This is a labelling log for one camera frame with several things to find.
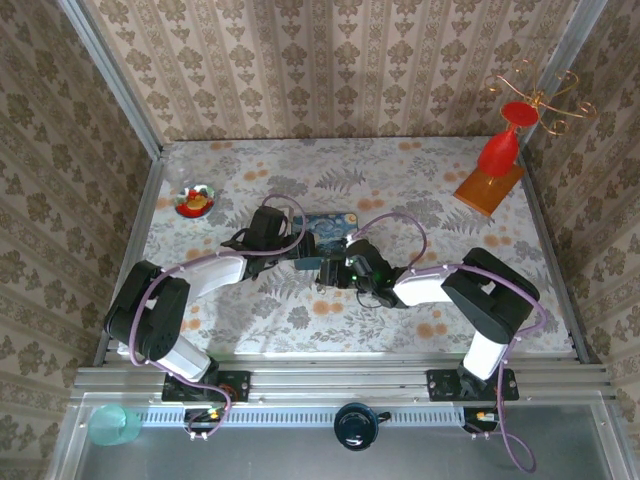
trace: mug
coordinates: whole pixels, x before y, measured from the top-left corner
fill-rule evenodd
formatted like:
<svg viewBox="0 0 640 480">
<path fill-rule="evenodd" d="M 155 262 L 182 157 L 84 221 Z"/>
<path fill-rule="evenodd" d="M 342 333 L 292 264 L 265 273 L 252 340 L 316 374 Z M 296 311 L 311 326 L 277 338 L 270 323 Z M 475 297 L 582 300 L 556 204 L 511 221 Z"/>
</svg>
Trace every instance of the mug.
<svg viewBox="0 0 640 480">
<path fill-rule="evenodd" d="M 348 450 L 359 452 L 371 446 L 378 436 L 378 425 L 391 419 L 391 413 L 374 413 L 362 403 L 349 403 L 336 414 L 333 431 Z"/>
</svg>

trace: wall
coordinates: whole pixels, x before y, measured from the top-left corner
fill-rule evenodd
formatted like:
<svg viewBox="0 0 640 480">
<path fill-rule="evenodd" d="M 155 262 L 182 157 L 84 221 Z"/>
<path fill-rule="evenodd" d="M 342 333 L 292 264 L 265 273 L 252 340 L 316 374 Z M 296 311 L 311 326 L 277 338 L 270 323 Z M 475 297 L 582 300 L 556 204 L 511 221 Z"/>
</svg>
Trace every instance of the wall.
<svg viewBox="0 0 640 480">
<path fill-rule="evenodd" d="M 39 478 L 149 160 L 54 1 L 0 0 L 0 478 Z"/>
<path fill-rule="evenodd" d="M 588 341 L 640 453 L 640 2 L 609 0 L 572 67 L 599 117 L 537 132 L 535 181 Z"/>
<path fill-rule="evenodd" d="M 486 135 L 577 0 L 85 0 L 159 138 Z"/>
</svg>

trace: metal base plate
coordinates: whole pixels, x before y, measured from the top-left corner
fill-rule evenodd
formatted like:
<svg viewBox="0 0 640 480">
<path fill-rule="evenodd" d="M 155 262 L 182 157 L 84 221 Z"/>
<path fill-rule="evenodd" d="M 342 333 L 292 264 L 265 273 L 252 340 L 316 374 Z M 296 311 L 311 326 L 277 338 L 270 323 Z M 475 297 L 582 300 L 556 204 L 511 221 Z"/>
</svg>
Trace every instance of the metal base plate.
<svg viewBox="0 0 640 480">
<path fill-rule="evenodd" d="M 497 400 L 497 375 L 487 380 L 484 390 L 476 398 L 462 395 L 460 376 L 455 369 L 427 370 L 427 388 L 432 402 L 495 402 Z M 513 370 L 505 368 L 502 378 L 502 396 L 504 400 L 518 400 L 518 384 Z"/>
<path fill-rule="evenodd" d="M 203 385 L 215 385 L 227 390 L 233 403 L 247 402 L 249 400 L 249 387 L 251 385 L 251 372 L 245 371 L 217 371 L 216 380 L 209 382 L 206 375 L 201 380 Z M 174 377 L 167 375 L 162 388 L 163 402 L 220 402 L 222 395 L 212 390 L 188 387 Z"/>
</svg>

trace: gray floor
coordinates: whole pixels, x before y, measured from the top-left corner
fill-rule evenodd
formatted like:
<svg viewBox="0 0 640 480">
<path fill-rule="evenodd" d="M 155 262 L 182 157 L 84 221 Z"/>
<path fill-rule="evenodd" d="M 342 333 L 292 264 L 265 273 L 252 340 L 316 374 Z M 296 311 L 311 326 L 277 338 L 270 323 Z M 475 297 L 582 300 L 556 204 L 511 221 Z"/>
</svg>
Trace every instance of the gray floor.
<svg viewBox="0 0 640 480">
<path fill-rule="evenodd" d="M 538 460 L 532 477 L 512 466 L 502 440 L 457 429 L 382 428 L 364 452 L 342 447 L 329 428 L 227 428 L 208 442 L 181 429 L 148 428 L 129 444 L 88 445 L 77 480 L 610 479 L 590 410 L 511 407 L 509 430 Z M 523 451 L 514 447 L 522 455 Z"/>
</svg>

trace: teal cup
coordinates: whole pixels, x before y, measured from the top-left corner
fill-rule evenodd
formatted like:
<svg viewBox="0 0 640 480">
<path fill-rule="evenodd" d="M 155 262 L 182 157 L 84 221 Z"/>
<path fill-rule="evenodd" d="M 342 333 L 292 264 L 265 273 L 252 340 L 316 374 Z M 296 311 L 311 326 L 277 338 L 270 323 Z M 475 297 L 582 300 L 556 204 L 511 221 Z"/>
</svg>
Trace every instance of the teal cup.
<svg viewBox="0 0 640 480">
<path fill-rule="evenodd" d="M 89 438 L 96 445 L 122 445 L 132 442 L 142 427 L 138 416 L 120 405 L 100 407 L 89 419 Z"/>
</svg>

